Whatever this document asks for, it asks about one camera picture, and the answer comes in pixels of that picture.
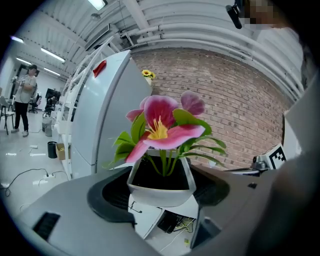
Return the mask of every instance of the pink flower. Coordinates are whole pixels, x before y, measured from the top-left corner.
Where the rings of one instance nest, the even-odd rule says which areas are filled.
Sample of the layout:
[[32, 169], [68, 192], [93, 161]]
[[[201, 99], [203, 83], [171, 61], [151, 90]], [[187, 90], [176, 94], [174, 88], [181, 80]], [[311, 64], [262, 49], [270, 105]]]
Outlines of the pink flower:
[[143, 107], [148, 129], [125, 159], [126, 163], [137, 161], [149, 147], [160, 150], [175, 149], [187, 140], [201, 136], [205, 131], [203, 126], [193, 124], [171, 128], [176, 121], [173, 110], [178, 108], [178, 102], [168, 96], [150, 96], [145, 100]]
[[[147, 96], [141, 101], [140, 109], [131, 110], [128, 114], [126, 114], [126, 118], [133, 122], [135, 118], [144, 111], [145, 104], [149, 97], [150, 96]], [[197, 93], [193, 91], [186, 90], [184, 93], [181, 94], [180, 100], [182, 108], [195, 116], [205, 112], [205, 102], [198, 96]]]

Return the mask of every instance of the black pants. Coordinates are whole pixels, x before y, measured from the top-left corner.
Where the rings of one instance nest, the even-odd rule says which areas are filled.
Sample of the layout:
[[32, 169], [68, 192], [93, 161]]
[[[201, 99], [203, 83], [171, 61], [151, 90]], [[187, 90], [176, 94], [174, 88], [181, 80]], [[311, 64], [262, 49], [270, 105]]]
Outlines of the black pants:
[[23, 121], [23, 128], [25, 131], [28, 131], [28, 129], [29, 129], [28, 118], [27, 118], [28, 103], [20, 103], [20, 102], [15, 101], [14, 107], [15, 107], [15, 126], [14, 126], [14, 129], [19, 128], [20, 116], [21, 116], [22, 121]]

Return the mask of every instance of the yellow sunflower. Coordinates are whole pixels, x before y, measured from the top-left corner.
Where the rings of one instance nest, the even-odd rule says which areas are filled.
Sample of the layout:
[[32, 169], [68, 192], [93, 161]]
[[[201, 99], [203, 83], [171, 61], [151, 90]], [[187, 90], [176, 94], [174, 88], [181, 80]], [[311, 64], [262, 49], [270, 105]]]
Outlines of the yellow sunflower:
[[156, 74], [153, 73], [152, 71], [150, 72], [150, 78], [151, 78], [152, 80], [156, 78]]
[[144, 70], [142, 70], [142, 75], [143, 75], [144, 77], [148, 77], [148, 76], [151, 75], [151, 72], [150, 72], [149, 70], [147, 70], [147, 69], [144, 69]]

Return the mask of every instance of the black trash can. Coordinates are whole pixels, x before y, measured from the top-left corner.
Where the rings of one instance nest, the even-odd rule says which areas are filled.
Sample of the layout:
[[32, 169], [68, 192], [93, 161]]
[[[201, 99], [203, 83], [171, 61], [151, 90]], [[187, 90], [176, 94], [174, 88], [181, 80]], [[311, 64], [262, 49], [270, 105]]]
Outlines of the black trash can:
[[48, 142], [48, 157], [49, 158], [57, 158], [56, 144], [57, 143], [55, 141]]

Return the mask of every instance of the cardboard box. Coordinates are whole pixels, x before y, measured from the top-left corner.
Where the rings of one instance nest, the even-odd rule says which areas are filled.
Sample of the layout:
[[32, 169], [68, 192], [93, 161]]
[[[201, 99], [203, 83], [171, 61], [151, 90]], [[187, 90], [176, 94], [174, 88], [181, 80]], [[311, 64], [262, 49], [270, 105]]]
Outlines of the cardboard box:
[[[66, 159], [65, 145], [63, 143], [55, 144], [55, 152], [56, 152], [56, 156], [58, 157], [59, 160], [65, 160]], [[70, 145], [68, 147], [68, 153], [69, 153], [69, 159], [70, 159]]]

